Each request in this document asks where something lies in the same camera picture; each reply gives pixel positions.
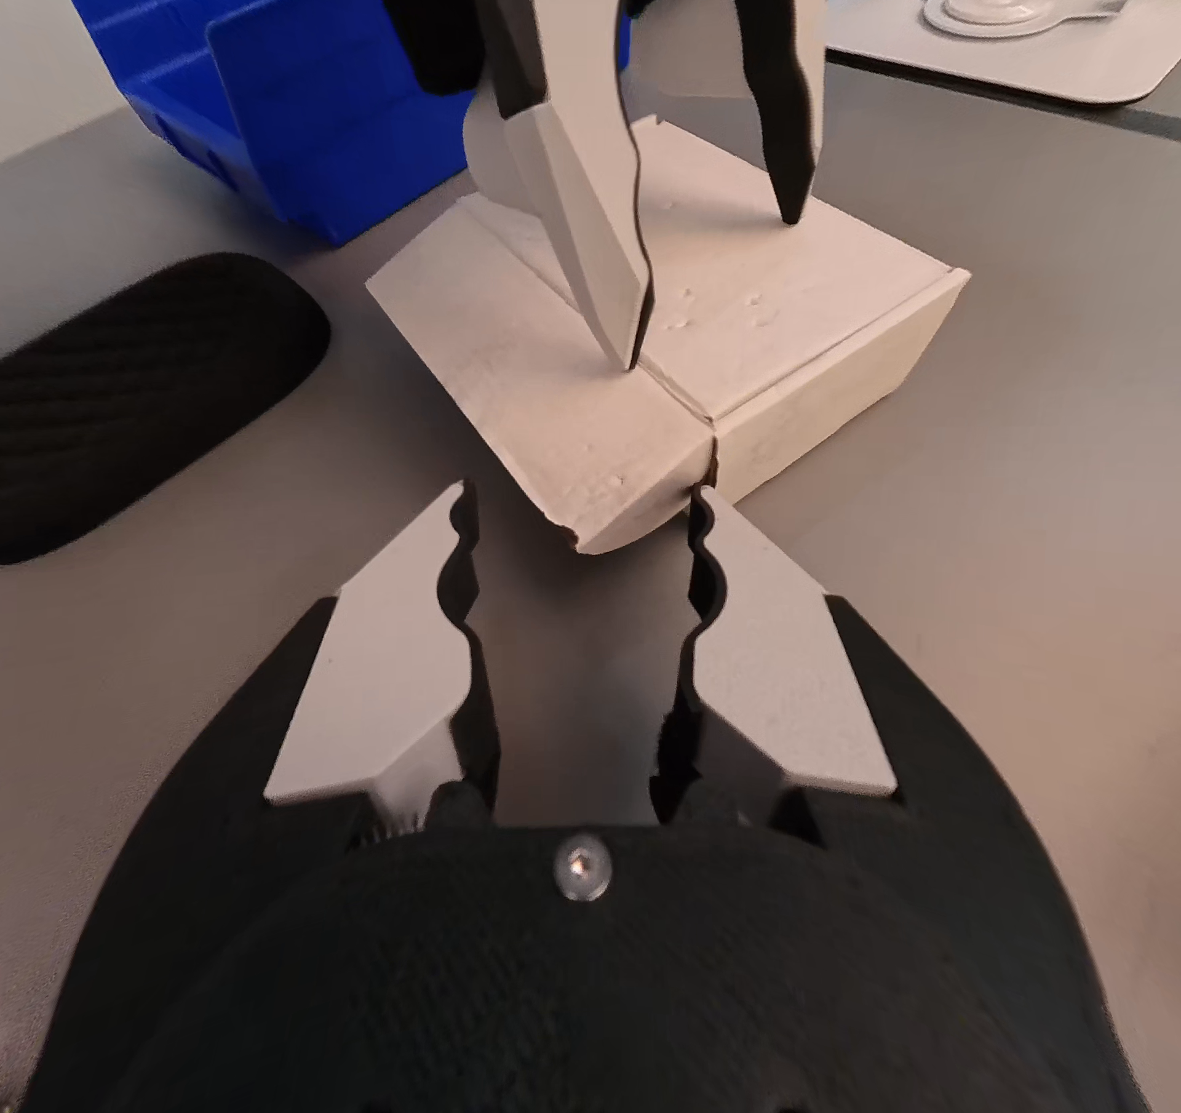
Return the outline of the white mailer box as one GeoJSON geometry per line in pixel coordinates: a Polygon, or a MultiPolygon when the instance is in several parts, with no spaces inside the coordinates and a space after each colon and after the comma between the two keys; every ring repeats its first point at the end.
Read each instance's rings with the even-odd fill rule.
{"type": "Polygon", "coordinates": [[[655,116],[642,224],[656,302],[620,372],[538,218],[473,192],[368,283],[533,505],[583,555],[656,530],[713,479],[735,504],[890,395],[969,280],[655,116]]]}

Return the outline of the black mesh wrist rest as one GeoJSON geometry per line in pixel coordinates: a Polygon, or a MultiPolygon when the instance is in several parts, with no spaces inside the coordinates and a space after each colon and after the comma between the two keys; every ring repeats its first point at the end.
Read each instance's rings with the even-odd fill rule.
{"type": "Polygon", "coordinates": [[[68,546],[299,388],[331,322],[252,255],[198,255],[3,357],[2,562],[68,546]]]}

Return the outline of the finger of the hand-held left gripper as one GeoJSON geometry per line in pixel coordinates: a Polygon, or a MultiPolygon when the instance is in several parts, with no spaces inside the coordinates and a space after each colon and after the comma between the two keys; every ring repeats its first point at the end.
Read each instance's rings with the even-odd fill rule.
{"type": "Polygon", "coordinates": [[[533,0],[546,95],[505,124],[529,201],[576,303],[617,369],[633,369],[653,309],[642,159],[622,102],[622,0],[533,0]]]}
{"type": "Polygon", "coordinates": [[[823,146],[826,0],[734,0],[763,159],[785,224],[805,211],[823,146]]]}

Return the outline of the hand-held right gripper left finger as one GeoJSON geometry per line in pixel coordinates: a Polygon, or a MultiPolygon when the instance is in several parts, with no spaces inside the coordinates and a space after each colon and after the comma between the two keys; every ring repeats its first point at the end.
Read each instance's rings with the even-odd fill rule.
{"type": "Polygon", "coordinates": [[[333,599],[264,797],[362,794],[394,827],[425,824],[442,785],[495,811],[501,742],[481,638],[473,482],[445,489],[333,599]]]}

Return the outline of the blue plastic bin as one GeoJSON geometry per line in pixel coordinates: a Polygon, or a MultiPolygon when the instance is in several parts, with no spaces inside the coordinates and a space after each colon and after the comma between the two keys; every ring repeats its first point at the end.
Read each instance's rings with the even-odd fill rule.
{"type": "Polygon", "coordinates": [[[467,164],[470,92],[425,91],[382,0],[71,1],[150,130],[328,243],[467,164]]]}

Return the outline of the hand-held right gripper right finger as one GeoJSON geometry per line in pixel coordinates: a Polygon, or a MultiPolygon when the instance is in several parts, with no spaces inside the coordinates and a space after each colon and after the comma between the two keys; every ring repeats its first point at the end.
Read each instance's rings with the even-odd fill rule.
{"type": "Polygon", "coordinates": [[[699,782],[751,823],[807,786],[893,797],[896,772],[820,583],[712,485],[691,492],[687,539],[699,621],[658,738],[658,820],[672,823],[699,782]]]}

